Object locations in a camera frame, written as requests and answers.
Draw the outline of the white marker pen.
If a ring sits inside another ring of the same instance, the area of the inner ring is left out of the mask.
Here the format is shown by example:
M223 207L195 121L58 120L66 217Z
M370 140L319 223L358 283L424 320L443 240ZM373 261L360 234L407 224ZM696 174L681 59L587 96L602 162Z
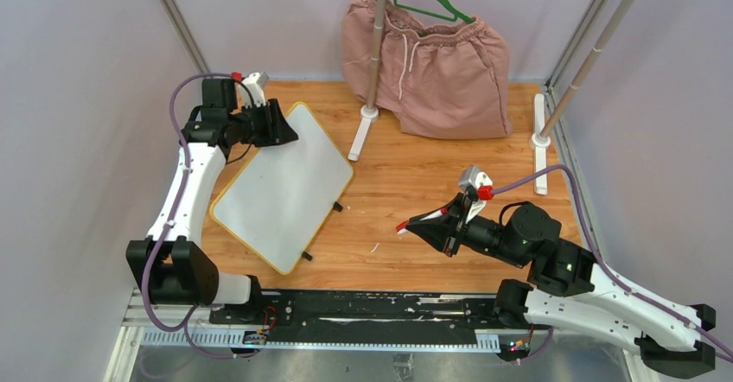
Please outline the white marker pen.
M431 213L424 213L424 214L420 214L420 215L411 217L408 220L405 220L396 226L396 234L400 235L400 234L408 233L407 226L410 223L416 223L418 221L423 221L423 220L433 220L433 219L441 217L447 211L448 209L446 207L440 207L439 209Z

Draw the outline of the yellow framed whiteboard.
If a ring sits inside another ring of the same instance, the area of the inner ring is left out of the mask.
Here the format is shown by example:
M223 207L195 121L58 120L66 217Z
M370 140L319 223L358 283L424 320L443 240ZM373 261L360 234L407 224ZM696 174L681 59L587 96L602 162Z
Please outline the yellow framed whiteboard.
M216 224L281 275L295 269L354 177L305 103L285 118L298 140L257 150L209 209Z

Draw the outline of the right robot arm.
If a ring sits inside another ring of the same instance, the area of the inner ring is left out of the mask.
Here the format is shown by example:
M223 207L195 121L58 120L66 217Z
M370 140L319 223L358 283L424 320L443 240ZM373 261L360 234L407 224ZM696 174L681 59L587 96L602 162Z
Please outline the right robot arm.
M561 223L531 202L507 222L481 217L480 202L459 193L432 213L396 228L448 257L462 247L529 269L525 281L505 279L494 301L505 328L539 325L572 330L637 355L668 377L692 379L716 367L716 349L701 332L715 327L713 308L680 305L622 278L591 251L561 238Z

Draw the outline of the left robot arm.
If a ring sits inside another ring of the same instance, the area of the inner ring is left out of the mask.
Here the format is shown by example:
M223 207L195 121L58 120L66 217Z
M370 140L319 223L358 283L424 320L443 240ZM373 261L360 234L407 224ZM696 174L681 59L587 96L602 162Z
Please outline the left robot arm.
M128 244L125 257L148 308L232 305L234 316L253 324L265 312L257 278L220 271L201 248L208 202L233 146L280 146L299 136L278 101L266 97L266 73L192 79L201 82L201 104L185 123L172 122L179 142L173 181L152 227Z

